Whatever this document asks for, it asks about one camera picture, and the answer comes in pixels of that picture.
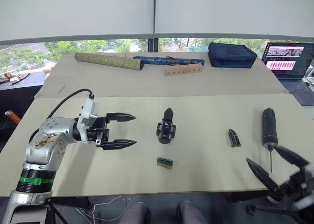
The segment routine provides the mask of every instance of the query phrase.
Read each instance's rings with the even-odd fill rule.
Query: white cable
[[[128,205],[126,206],[126,208],[122,211],[122,213],[120,213],[117,217],[115,217],[115,218],[113,218],[113,219],[97,218],[97,217],[95,217],[95,216],[91,216],[91,215],[87,214],[86,212],[85,212],[85,214],[86,214],[87,216],[93,218],[94,223],[95,223],[95,219],[102,220],[102,221],[114,221],[114,220],[117,220],[118,218],[120,218],[120,217],[126,212],[127,208],[128,208],[129,205],[132,203],[132,201],[133,201],[134,199],[136,199],[137,197],[139,197],[139,196],[140,196],[140,195],[135,196],[134,198],[132,198],[131,201],[130,201],[130,202],[128,203]]]
[[[78,213],[80,213],[80,214],[88,221],[89,224],[92,224],[92,223],[89,221],[89,219],[88,219],[84,214],[82,214],[77,208],[76,208],[76,210],[78,211]]]
[[[92,212],[92,215],[93,215],[93,223],[95,224],[95,215],[94,215],[94,212],[95,212],[96,206],[98,206],[98,205],[103,205],[103,204],[110,204],[111,202],[113,202],[114,200],[120,198],[121,196],[122,196],[122,195],[119,195],[118,197],[113,198],[111,201],[106,202],[106,203],[97,203],[97,204],[95,204],[95,205],[94,205],[94,208],[93,208],[93,212]]]

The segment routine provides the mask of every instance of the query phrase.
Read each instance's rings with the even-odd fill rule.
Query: white tabletop
[[[85,98],[73,98],[55,115],[75,118]],[[0,153],[0,196],[15,189],[22,171],[29,136],[61,99],[35,99]],[[289,94],[159,98],[95,98],[99,116],[125,112],[129,122],[110,122],[110,140],[137,143],[121,150],[103,151],[95,145],[70,144],[53,184],[54,196],[92,196],[136,193],[243,191],[264,189],[246,157],[269,171],[269,153],[262,147],[262,112],[273,108],[279,145],[314,160],[314,124]],[[163,145],[157,123],[171,107],[175,138]],[[242,146],[232,148],[228,129]],[[173,169],[157,166],[157,157],[174,161]],[[297,171],[273,152],[273,174],[278,183]]]
[[[145,65],[136,71],[78,62],[64,54],[35,98],[60,98],[80,88],[96,97],[167,97],[288,93],[276,76],[257,58],[250,69],[215,68],[207,52],[103,53],[204,59],[201,73],[165,76],[164,65]]]

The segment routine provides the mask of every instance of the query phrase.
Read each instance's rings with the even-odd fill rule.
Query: black screwdriver
[[[271,153],[274,146],[277,146],[278,138],[276,131],[276,118],[273,109],[268,108],[263,112],[263,146],[269,150],[270,153],[270,172],[272,173],[272,158]]]

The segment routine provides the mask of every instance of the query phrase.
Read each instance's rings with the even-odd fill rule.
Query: white roller blind
[[[0,41],[152,34],[153,0],[0,0]]]
[[[314,0],[157,0],[155,33],[314,37]]]

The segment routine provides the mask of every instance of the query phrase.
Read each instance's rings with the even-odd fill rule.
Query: navy blue bag
[[[213,67],[251,68],[257,55],[245,45],[210,43],[208,56]]]

